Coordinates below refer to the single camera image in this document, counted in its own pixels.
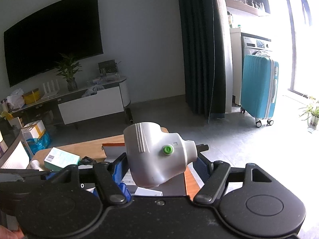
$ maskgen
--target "blue suitcase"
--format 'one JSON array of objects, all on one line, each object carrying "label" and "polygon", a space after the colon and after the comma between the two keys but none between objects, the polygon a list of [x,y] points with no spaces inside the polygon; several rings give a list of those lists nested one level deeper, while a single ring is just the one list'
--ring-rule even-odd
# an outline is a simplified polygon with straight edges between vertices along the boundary
[{"label": "blue suitcase", "polygon": [[247,111],[261,127],[261,120],[267,119],[271,126],[274,114],[279,65],[270,57],[246,55],[241,84],[240,112]]}]

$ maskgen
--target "suitcase zipper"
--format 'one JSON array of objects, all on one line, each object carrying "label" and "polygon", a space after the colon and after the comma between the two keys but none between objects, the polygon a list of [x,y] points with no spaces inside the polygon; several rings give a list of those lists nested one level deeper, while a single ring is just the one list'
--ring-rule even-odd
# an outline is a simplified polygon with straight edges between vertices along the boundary
[{"label": "suitcase zipper", "polygon": [[274,79],[275,79],[275,61],[272,60],[271,58],[271,73],[270,73],[270,83],[269,83],[269,94],[268,94],[268,102],[267,102],[267,109],[266,109],[266,114],[264,119],[268,119],[269,117],[269,112],[270,112],[270,106],[272,104],[272,93],[273,93],[273,87],[274,87]]}]

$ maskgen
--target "sunlit floor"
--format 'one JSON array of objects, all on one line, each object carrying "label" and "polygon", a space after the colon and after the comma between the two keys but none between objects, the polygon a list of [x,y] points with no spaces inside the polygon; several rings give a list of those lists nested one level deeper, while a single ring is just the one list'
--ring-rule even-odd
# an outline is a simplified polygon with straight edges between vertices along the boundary
[{"label": "sunlit floor", "polygon": [[[224,119],[207,120],[194,115],[184,96],[143,102],[131,106],[135,122],[151,121],[178,132],[183,139],[208,144],[205,152],[211,161],[223,160],[235,167],[256,163],[297,195],[307,209],[299,236],[319,238],[319,204],[317,201],[317,170],[319,131],[309,133],[307,123],[299,118],[304,105],[287,96],[279,96],[273,126],[255,127],[255,119],[239,108]],[[92,139],[123,134],[127,127],[123,114],[82,121],[58,128],[52,146],[61,146]]]}]

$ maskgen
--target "potted spider plant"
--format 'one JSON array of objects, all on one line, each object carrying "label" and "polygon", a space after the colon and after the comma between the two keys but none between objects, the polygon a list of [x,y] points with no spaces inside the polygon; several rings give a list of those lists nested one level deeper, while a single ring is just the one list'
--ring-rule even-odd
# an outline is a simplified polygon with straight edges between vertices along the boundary
[{"label": "potted spider plant", "polygon": [[60,53],[63,59],[60,62],[55,62],[58,65],[55,67],[57,69],[56,75],[63,76],[68,83],[68,91],[74,91],[78,89],[78,85],[75,81],[74,74],[80,72],[79,67],[82,67],[73,55],[65,55]]},{"label": "potted spider plant", "polygon": [[301,108],[303,109],[303,113],[300,117],[306,115],[307,118],[305,120],[307,120],[308,126],[316,129],[319,122],[319,101],[312,97],[311,99],[311,103],[309,103],[306,107]]}]

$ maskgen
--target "television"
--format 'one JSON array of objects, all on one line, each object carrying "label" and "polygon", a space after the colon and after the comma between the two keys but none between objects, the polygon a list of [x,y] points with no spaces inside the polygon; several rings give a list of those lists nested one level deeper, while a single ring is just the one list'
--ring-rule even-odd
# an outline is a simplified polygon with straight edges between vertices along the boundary
[{"label": "television", "polygon": [[10,87],[53,69],[62,54],[83,59],[103,54],[98,0],[61,0],[4,32]]}]

